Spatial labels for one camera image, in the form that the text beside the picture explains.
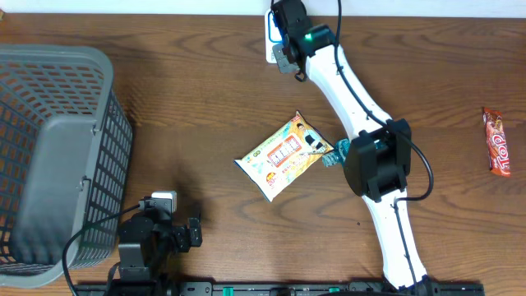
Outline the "blue mouthwash bottle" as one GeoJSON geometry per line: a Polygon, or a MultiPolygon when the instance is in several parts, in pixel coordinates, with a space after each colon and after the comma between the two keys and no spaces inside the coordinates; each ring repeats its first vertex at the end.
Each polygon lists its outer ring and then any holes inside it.
{"type": "Polygon", "coordinates": [[[340,164],[342,167],[344,167],[349,147],[350,140],[348,138],[337,141],[335,148],[331,152],[328,152],[322,156],[323,165],[325,167],[332,167],[340,164]]]}

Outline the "brown Top chocolate bar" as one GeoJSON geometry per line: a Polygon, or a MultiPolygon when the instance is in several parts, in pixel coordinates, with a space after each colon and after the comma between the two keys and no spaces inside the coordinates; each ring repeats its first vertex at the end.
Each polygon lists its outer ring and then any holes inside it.
{"type": "Polygon", "coordinates": [[[502,112],[484,107],[482,117],[486,130],[490,172],[508,178],[511,175],[510,155],[503,127],[502,112]]]}

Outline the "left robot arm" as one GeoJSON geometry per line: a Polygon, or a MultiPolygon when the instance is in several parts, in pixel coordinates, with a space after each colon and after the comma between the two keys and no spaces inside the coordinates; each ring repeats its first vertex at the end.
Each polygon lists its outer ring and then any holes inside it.
{"type": "Polygon", "coordinates": [[[120,278],[109,279],[105,293],[126,295],[179,295],[179,284],[164,272],[168,259],[193,247],[203,238],[201,217],[191,217],[187,224],[175,225],[165,209],[143,209],[118,229],[120,278]]]}

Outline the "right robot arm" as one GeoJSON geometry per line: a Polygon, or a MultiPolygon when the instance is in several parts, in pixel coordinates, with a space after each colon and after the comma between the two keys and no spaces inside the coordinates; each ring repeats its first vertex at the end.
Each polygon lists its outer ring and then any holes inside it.
{"type": "Polygon", "coordinates": [[[346,59],[340,29],[314,25],[300,0],[271,2],[270,13],[283,46],[276,57],[280,70],[312,81],[344,126],[349,140],[344,175],[371,214],[385,280],[399,294],[423,295],[427,271],[408,217],[411,156],[417,155],[427,171],[428,187],[420,200],[431,194],[434,175],[412,141],[408,122],[394,120],[369,95],[346,59]]]}

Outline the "yellow snack bag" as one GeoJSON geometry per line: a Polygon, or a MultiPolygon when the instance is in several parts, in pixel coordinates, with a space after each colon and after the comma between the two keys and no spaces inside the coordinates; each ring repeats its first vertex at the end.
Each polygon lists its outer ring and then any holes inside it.
{"type": "Polygon", "coordinates": [[[273,201],[288,185],[334,147],[301,115],[234,163],[273,201]]]}

